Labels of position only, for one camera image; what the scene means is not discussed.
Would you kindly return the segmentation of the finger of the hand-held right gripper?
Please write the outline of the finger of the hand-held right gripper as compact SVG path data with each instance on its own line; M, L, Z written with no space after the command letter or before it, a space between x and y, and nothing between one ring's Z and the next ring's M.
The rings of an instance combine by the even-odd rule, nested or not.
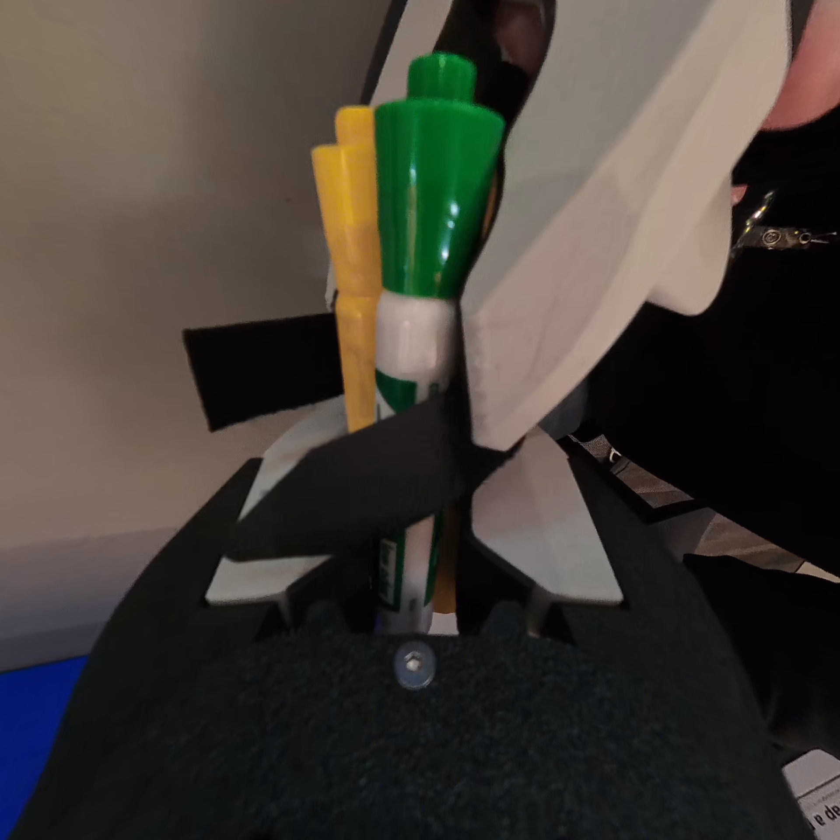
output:
M387 9L363 84L363 105L403 99L411 62L430 53L452 1L393 1Z
M646 301L703 312L731 172L791 61L789 2L557 2L461 298L472 438L509 449Z

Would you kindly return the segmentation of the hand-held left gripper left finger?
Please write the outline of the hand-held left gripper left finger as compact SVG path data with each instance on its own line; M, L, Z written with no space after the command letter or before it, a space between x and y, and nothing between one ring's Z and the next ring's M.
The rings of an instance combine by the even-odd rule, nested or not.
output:
M238 518L249 513L311 449L346 433L343 396L317 403L309 415L290 427L264 453ZM282 603L293 584L328 558L323 554L239 563L223 557L206 589L205 602L209 606Z

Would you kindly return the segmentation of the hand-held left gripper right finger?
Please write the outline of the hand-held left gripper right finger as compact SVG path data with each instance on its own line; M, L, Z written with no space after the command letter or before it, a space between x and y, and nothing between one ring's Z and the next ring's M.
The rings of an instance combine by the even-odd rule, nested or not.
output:
M529 434L463 514L456 571L458 631L475 634L501 602L520 604L530 631L562 607L620 608L624 598L566 452Z

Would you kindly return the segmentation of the green dry-erase marker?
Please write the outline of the green dry-erase marker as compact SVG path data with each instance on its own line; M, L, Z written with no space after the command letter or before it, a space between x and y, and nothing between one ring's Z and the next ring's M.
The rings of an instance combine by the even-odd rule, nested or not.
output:
M376 422L444 392L455 375L458 299L506 125L476 102L476 80L472 61L435 51L409 66L404 99L374 112Z

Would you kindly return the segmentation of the person's right forearm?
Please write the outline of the person's right forearm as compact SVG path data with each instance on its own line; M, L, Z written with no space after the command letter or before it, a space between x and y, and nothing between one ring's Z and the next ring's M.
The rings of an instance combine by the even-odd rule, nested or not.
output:
M803 56L791 64L779 97L762 122L762 131L798 129L835 109L839 102L839 65L829 59L805 61Z

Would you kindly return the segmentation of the metal badge clip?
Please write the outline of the metal badge clip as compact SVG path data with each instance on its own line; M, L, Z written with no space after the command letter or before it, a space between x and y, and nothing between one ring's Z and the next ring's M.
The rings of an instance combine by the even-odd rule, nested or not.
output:
M813 231L804 227L766 224L765 218L774 198L774 190L765 192L748 187L744 189L740 200L731 209L729 264L746 249L804 250L838 243L837 231Z

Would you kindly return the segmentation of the person's black clothing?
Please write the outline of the person's black clothing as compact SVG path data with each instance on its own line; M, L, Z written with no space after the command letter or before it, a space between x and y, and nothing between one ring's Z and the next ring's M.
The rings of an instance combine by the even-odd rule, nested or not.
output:
M707 310L652 304L591 379L591 416L639 467L838 577L839 113L760 131L734 170L758 221L807 245L737 245ZM838 583L686 557L752 683L773 746L838 759Z

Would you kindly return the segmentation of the blue panel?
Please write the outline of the blue panel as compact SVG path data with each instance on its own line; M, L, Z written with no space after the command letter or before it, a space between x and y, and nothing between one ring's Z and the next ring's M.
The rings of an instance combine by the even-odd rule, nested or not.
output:
M1 838L32 795L87 663L75 657L1 674Z

